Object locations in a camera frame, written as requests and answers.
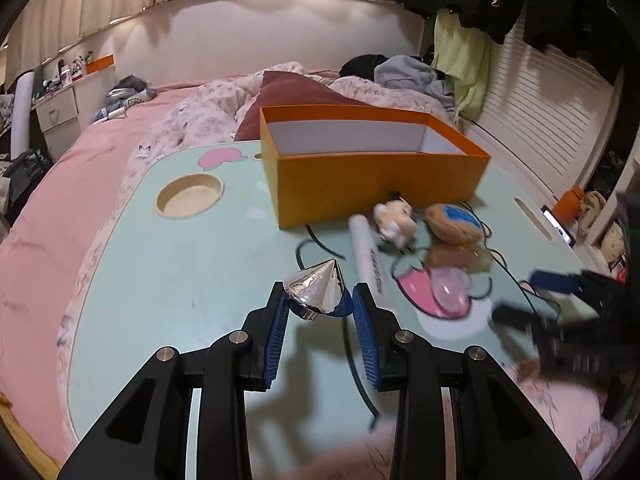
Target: plush doll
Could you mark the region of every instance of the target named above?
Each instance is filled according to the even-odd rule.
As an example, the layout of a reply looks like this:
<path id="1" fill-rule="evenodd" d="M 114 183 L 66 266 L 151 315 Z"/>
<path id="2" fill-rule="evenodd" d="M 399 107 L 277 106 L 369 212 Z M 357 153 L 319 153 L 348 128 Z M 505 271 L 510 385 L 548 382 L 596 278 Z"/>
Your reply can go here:
<path id="1" fill-rule="evenodd" d="M 433 204 L 425 211 L 424 219 L 431 231 L 448 244 L 474 244 L 482 239 L 482 224 L 463 207 Z"/>
<path id="2" fill-rule="evenodd" d="M 412 218 L 412 207 L 398 195 L 394 195 L 394 198 L 385 204 L 376 204 L 373 217 L 380 235 L 402 249 L 414 238 L 417 225 Z"/>
<path id="3" fill-rule="evenodd" d="M 602 238 L 600 252 L 609 265 L 613 265 L 625 252 L 625 238 L 622 235 L 622 229 L 615 222 L 610 225 Z"/>

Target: light blue table surface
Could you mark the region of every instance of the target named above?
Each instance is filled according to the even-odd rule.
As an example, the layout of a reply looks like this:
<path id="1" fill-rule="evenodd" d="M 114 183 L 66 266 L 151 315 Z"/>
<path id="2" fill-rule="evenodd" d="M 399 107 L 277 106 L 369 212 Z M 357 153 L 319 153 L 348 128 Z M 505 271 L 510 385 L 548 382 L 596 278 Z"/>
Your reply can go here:
<path id="1" fill-rule="evenodd" d="M 298 270 L 296 247 L 308 233 L 304 228 L 278 229 L 262 164 L 253 158 L 259 142 L 237 142 L 233 147 L 247 158 L 210 171 L 224 181 L 225 192 L 209 210 L 187 219 L 165 219 L 155 212 L 155 200 L 171 180 L 202 171 L 197 161 L 211 147 L 183 150 L 160 160 L 126 206 L 95 272 L 72 353 L 68 403 L 79 438 L 158 348 L 174 346 L 188 352 L 210 346 L 240 328 L 249 311 L 264 306 L 274 282 Z M 579 270 L 579 260 L 559 235 L 552 232 L 552 242 L 547 241 L 514 198 L 535 210 L 511 177 L 489 164 L 470 202 L 492 229 L 489 247 L 504 255 L 513 276 L 526 279 L 537 268 Z M 539 212 L 536 215 L 545 221 Z M 326 246 L 346 257 L 340 266 L 351 288 L 358 277 L 346 222 L 312 227 Z M 429 243 L 421 226 L 417 245 Z M 302 249 L 306 266 L 328 257 L 315 244 Z M 407 257 L 401 266 L 417 261 Z M 392 262 L 392 257 L 383 256 L 387 272 Z M 443 348 L 462 351 L 480 344 L 499 362 L 535 355 L 526 336 L 504 329 L 496 332 L 487 325 L 492 302 L 507 300 L 528 308 L 500 266 L 493 264 L 490 274 L 494 281 L 490 301 L 477 302 L 471 315 L 460 321 L 421 313 L 387 277 L 400 325 Z M 486 274 L 474 276 L 474 290 L 485 289 L 487 283 Z M 534 301 L 540 311 L 549 311 L 546 303 Z M 577 300 L 563 301 L 562 315 L 585 317 L 593 312 Z M 396 394 L 377 394 L 364 379 L 353 326 L 350 341 L 369 395 L 383 414 L 395 416 Z M 189 479 L 195 477 L 198 406 L 196 392 Z M 309 323 L 289 316 L 278 377 L 267 393 L 246 394 L 246 416 L 256 480 L 290 471 L 367 431 L 371 415 L 351 377 L 340 320 L 319 317 Z"/>

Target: drawer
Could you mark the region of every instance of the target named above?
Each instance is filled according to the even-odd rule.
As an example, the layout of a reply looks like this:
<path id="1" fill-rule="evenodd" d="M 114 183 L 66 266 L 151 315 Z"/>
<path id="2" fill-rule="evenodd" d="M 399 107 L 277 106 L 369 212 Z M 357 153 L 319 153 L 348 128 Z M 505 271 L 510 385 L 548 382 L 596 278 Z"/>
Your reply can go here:
<path id="1" fill-rule="evenodd" d="M 78 116 L 74 89 L 68 88 L 36 108 L 43 132 Z"/>
<path id="2" fill-rule="evenodd" d="M 47 141 L 49 153 L 55 162 L 64 155 L 66 150 L 71 148 L 80 136 L 81 131 L 82 128 L 80 127 L 78 119 L 72 118 L 72 120 L 54 126 L 44 133 L 44 139 Z"/>

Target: brown plush toy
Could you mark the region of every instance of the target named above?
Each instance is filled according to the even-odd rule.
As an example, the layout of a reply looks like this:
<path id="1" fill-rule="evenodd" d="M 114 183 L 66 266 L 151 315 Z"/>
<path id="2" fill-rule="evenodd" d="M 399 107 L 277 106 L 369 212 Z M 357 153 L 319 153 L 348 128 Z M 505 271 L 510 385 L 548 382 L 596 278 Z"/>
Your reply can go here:
<path id="1" fill-rule="evenodd" d="M 452 204 L 433 204 L 424 220 L 441 240 L 452 245 L 474 244 L 482 239 L 482 224 L 467 209 Z"/>

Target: white cabinet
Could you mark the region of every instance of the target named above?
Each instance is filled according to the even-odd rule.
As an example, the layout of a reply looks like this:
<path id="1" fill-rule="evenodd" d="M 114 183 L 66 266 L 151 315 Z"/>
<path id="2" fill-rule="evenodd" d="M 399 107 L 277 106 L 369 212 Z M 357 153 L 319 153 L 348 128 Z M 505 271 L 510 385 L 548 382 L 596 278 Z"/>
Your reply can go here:
<path id="1" fill-rule="evenodd" d="M 581 254 L 578 254 L 582 261 L 585 261 L 583 255 L 590 257 L 596 266 L 596 270 L 603 274 L 609 274 L 610 270 L 600 252 L 600 244 L 602 237 L 609 229 L 611 223 L 618 216 L 618 193 L 640 192 L 640 130 L 636 133 L 636 140 L 631 148 L 631 154 L 626 160 L 625 168 L 618 179 L 618 183 L 607 200 L 595 222 L 587 232 L 587 237 L 582 243 Z"/>
<path id="2" fill-rule="evenodd" d="M 117 83 L 112 65 L 86 75 L 34 105 L 49 152 L 57 161 L 104 107 L 104 96 Z"/>

